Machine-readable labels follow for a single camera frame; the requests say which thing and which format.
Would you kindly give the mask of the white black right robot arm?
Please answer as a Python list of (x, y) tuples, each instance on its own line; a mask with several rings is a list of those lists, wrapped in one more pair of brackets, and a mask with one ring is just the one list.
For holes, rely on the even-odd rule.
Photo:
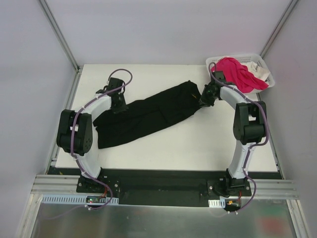
[(248, 184), (248, 167), (256, 147), (268, 142), (266, 104), (253, 101), (235, 85), (227, 82), (221, 71), (210, 70), (210, 82), (200, 98), (201, 107), (213, 106), (217, 99), (227, 102), (234, 110), (233, 134), (236, 147), (225, 177), (213, 186), (221, 196), (233, 196)]

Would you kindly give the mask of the black daisy print t-shirt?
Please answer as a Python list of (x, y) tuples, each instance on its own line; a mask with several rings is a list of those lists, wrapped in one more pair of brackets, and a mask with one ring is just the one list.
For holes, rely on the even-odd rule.
[(93, 122), (98, 148), (123, 145), (180, 123), (200, 109), (200, 97), (197, 85), (186, 81), (128, 104), (125, 112), (104, 111)]

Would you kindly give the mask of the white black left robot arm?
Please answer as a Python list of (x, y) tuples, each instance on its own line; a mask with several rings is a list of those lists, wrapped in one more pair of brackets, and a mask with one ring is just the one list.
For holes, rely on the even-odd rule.
[(98, 135), (93, 121), (105, 111), (120, 108), (117, 102), (124, 99), (126, 85), (123, 80), (111, 77), (108, 85), (98, 90), (89, 102), (60, 114), (57, 146), (73, 158), (82, 176), (89, 178), (87, 186), (94, 193), (104, 189), (105, 181), (99, 177)]

